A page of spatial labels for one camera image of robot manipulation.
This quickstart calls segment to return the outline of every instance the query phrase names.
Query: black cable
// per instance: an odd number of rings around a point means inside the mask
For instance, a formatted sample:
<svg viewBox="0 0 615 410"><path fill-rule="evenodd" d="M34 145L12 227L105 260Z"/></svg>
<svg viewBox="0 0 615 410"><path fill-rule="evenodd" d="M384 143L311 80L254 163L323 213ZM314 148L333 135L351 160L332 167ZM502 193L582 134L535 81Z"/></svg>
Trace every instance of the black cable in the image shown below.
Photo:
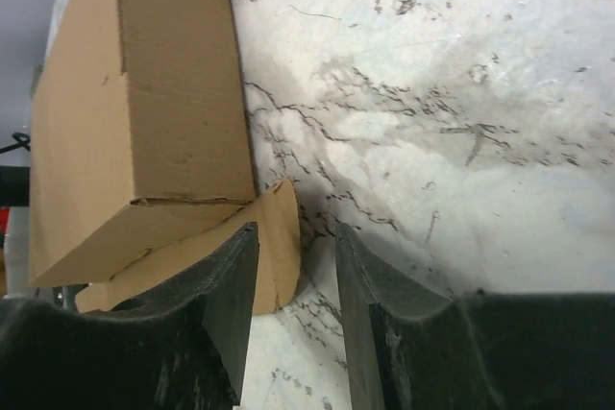
<svg viewBox="0 0 615 410"><path fill-rule="evenodd" d="M30 151L30 136L28 134L15 132L12 134L12 139L14 139L16 143L0 148L0 154L9 153L10 151L14 151L19 148Z"/></svg>

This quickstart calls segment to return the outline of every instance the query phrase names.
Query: cardboard flap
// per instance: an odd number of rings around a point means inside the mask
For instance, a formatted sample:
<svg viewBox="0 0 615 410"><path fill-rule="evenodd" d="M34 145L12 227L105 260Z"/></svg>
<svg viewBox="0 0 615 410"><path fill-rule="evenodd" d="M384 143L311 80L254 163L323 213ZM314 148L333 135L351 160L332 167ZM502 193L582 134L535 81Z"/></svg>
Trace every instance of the cardboard flap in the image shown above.
<svg viewBox="0 0 615 410"><path fill-rule="evenodd" d="M258 223L260 242L253 314L284 307L293 298L301 268L297 199L290 180L270 188L227 221L144 256L111 280L77 295L80 312L110 310L209 255L245 223Z"/></svg>

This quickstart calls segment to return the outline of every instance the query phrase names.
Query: gray wall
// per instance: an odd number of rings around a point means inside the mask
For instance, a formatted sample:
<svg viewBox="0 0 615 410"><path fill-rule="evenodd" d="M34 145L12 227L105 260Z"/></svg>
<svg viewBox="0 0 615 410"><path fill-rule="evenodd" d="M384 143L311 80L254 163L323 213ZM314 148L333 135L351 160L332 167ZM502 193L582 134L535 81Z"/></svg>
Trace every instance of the gray wall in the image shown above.
<svg viewBox="0 0 615 410"><path fill-rule="evenodd" d="M13 132L29 131L30 84L44 59L53 1L0 0L0 147ZM27 163L23 150L0 156L0 165Z"/></svg>

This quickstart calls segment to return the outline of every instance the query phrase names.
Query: cardboard box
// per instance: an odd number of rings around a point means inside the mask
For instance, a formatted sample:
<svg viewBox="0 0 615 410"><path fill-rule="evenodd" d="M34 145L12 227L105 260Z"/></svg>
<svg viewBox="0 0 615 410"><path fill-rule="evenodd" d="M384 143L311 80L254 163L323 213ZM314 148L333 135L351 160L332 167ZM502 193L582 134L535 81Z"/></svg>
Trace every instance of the cardboard box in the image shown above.
<svg viewBox="0 0 615 410"><path fill-rule="evenodd" d="M155 287L222 245L246 223L258 223L258 274L253 314L286 306L293 298L301 268L299 210L290 180L273 186L254 203L214 229L144 256L107 282L77 294L80 312L110 310Z"/></svg>
<svg viewBox="0 0 615 410"><path fill-rule="evenodd" d="M69 0L32 130L34 285L214 228L255 198L230 0Z"/></svg>

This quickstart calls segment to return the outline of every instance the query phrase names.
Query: white marble countertop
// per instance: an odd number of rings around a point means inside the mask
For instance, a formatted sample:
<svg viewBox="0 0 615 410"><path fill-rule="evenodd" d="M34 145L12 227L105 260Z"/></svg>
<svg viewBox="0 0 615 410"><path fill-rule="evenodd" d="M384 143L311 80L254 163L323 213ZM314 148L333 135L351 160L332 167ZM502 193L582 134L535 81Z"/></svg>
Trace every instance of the white marble countertop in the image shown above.
<svg viewBox="0 0 615 410"><path fill-rule="evenodd" d="M332 234L448 294L615 289L615 0L233 0L261 187L306 270L241 409L348 410Z"/></svg>

